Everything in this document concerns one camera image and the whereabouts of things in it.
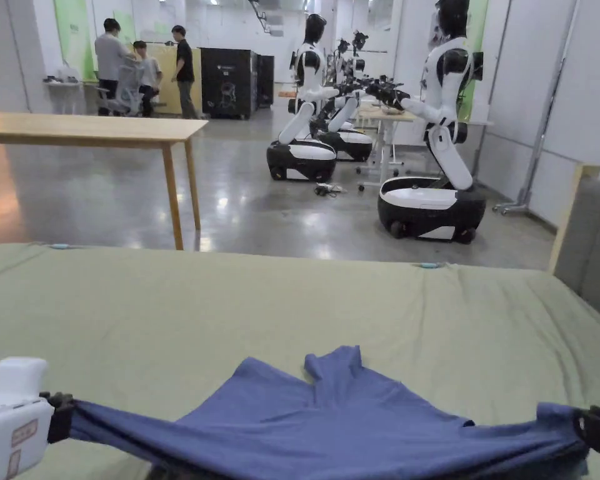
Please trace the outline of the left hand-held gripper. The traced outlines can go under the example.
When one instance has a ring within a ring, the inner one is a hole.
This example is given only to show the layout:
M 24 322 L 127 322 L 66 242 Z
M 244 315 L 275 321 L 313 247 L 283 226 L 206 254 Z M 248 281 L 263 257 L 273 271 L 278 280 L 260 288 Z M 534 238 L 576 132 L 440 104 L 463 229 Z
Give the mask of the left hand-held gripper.
M 0 361 L 0 479 L 12 479 L 39 463 L 50 444 L 70 436 L 76 402 L 59 393 L 56 404 L 41 395 L 44 359 Z

